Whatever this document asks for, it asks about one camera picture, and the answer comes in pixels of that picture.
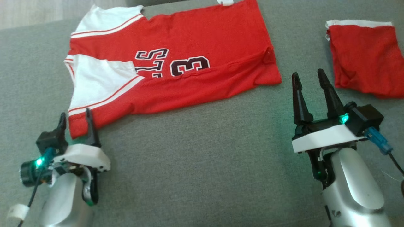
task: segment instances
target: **gray couch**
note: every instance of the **gray couch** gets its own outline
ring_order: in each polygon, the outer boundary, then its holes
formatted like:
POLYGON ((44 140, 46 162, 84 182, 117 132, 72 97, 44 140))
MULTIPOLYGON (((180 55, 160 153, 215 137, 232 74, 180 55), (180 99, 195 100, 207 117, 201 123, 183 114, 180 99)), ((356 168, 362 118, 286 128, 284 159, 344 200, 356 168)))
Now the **gray couch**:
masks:
MULTIPOLYGON (((222 100, 165 113, 127 116, 100 130, 112 170, 99 177, 94 226, 326 227, 320 183, 308 156, 293 153, 290 76, 299 72, 309 110, 326 116, 316 70, 333 80, 325 40, 329 19, 393 21, 404 50, 404 2, 386 0, 258 0, 275 46, 283 82, 222 100)), ((146 7, 144 14, 216 4, 190 0, 146 7)), ((72 83, 62 61, 80 19, 0 31, 0 221, 32 188, 19 182, 19 165, 37 158, 35 140, 66 111, 72 83)), ((385 115, 381 130, 404 165, 404 100, 379 100, 353 90, 346 103, 370 103, 385 115)), ((395 226, 402 226, 401 175, 369 142, 358 145, 385 196, 395 226)), ((42 185, 25 227, 37 226, 49 188, 42 185)))
POLYGON ((180 2, 183 0, 126 0, 127 6, 153 6, 170 2, 180 2))

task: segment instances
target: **cable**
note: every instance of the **cable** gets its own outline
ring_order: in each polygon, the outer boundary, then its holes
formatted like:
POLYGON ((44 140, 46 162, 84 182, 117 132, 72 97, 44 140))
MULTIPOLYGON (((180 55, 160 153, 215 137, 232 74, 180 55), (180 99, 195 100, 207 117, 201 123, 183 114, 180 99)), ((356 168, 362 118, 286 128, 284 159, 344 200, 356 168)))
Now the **cable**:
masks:
MULTIPOLYGON (((44 169, 42 168, 41 171, 39 172, 38 178, 36 179, 34 190, 32 191, 31 198, 29 199, 29 202, 27 205, 29 208, 31 207, 32 202, 34 201, 36 190, 38 189, 39 182, 41 181, 41 176, 42 176, 43 171, 44 171, 44 169)), ((24 220, 21 220, 20 223, 18 224, 18 227, 21 227, 23 225, 23 223, 24 223, 24 220)))
POLYGON ((404 176, 404 170, 400 167, 400 165, 397 163, 396 159, 394 158, 393 154, 391 152, 387 153, 391 160, 393 161, 394 165, 397 167, 397 169, 403 174, 404 176))
POLYGON ((364 136, 374 143, 383 155, 387 155, 393 151, 393 147, 387 142, 386 138, 375 128, 369 127, 364 131, 364 136))

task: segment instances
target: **red stripe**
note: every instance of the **red stripe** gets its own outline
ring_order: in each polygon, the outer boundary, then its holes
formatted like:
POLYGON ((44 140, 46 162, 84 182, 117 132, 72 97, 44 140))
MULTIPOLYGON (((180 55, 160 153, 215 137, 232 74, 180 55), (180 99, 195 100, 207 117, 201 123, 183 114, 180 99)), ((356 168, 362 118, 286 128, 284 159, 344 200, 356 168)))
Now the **red stripe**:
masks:
POLYGON ((73 34, 72 34, 72 36, 79 35, 79 34, 84 34, 84 33, 91 33, 91 32, 109 32, 109 31, 111 31, 111 30, 114 30, 114 29, 117 29, 117 28, 119 28, 119 27, 123 26, 123 25, 124 25, 126 22, 128 22, 128 21, 132 20, 133 18, 135 18, 135 17, 137 17, 137 16, 139 16, 139 15, 141 15, 141 13, 139 13, 138 15, 136 15, 136 16, 134 16, 134 17, 130 18, 129 20, 125 21, 125 22, 124 22, 123 24, 121 24, 120 26, 117 26, 117 27, 115 27, 115 28, 111 28, 111 29, 109 29, 109 30, 103 30, 103 31, 88 31, 88 32, 79 32, 79 33, 73 33, 73 34))
POLYGON ((126 85, 128 85, 130 82, 132 82, 132 81, 133 81, 134 79, 136 79, 136 78, 137 78, 137 76, 134 77, 133 79, 129 80, 129 81, 128 81, 126 84, 124 84, 120 89, 118 89, 114 94, 112 94, 110 97, 106 98, 105 100, 100 101, 100 102, 98 102, 98 103, 91 104, 91 105, 83 106, 83 107, 77 107, 77 108, 74 108, 74 109, 69 110, 68 112, 71 112, 71 111, 76 110, 76 109, 83 109, 83 108, 90 107, 90 106, 92 106, 92 105, 97 105, 97 104, 103 103, 103 102, 107 101, 108 99, 112 98, 116 93, 118 93, 120 90, 122 90, 122 88, 124 88, 126 85))
POLYGON ((70 67, 70 69, 72 70, 72 73, 73 73, 73 77, 75 77, 74 76, 74 70, 73 70, 73 68, 72 68, 72 66, 69 64, 69 67, 70 67))

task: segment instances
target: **red jersey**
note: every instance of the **red jersey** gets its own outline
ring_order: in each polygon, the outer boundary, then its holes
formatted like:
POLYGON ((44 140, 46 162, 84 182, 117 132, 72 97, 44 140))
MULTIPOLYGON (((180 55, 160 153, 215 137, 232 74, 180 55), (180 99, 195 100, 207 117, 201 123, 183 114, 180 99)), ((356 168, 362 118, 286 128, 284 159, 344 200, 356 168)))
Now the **red jersey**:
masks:
POLYGON ((142 6, 93 6, 72 33, 65 59, 74 82, 73 138, 127 114, 156 113, 281 83, 256 0, 150 20, 142 6))

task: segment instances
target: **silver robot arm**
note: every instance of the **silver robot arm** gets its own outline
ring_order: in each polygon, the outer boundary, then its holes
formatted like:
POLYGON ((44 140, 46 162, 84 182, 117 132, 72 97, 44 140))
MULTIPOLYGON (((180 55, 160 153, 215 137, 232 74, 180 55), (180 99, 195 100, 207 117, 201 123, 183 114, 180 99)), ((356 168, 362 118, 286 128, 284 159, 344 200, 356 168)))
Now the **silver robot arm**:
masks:
POLYGON ((367 129, 379 130, 383 115, 371 105, 357 107, 350 102, 344 107, 322 69, 318 77, 328 113, 327 119, 314 121, 299 76, 292 75, 297 125, 294 152, 309 155, 313 177, 322 183, 321 195, 332 227, 391 227, 382 192, 356 152, 356 143, 367 140, 367 129))
POLYGON ((383 194, 363 159, 344 147, 330 157, 334 182, 321 192, 334 227, 391 227, 383 194))
POLYGON ((40 183, 51 187, 39 216, 41 227, 92 226, 94 213, 91 206, 98 202, 98 174, 109 171, 111 162, 101 149, 89 109, 86 118, 88 134, 85 144, 67 145, 63 113, 55 130, 39 136, 36 144, 41 157, 21 165, 21 181, 26 187, 35 187, 33 196, 40 183))

